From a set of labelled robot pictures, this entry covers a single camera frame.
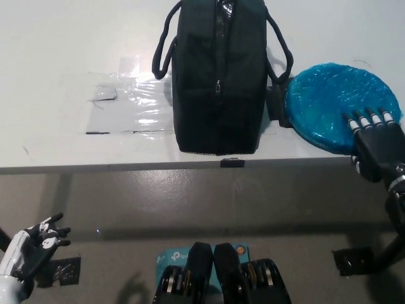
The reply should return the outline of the robot right hand white black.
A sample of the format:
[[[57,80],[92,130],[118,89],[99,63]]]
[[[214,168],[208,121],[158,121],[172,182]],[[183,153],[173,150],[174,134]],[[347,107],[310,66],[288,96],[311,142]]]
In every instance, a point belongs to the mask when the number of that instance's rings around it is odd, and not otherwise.
[[[364,111],[364,115],[359,111],[342,114],[354,141],[352,164],[364,179],[383,182],[389,189],[395,180],[404,180],[404,131],[381,106]]]

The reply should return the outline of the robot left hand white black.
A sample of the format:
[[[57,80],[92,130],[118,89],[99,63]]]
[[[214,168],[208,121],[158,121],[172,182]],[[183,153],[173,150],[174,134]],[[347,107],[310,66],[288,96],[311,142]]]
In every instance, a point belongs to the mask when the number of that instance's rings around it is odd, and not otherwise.
[[[67,236],[71,229],[57,226],[62,218],[63,214],[57,213],[17,232],[1,260],[1,275],[15,277],[20,282],[33,280],[59,247],[70,245]]]

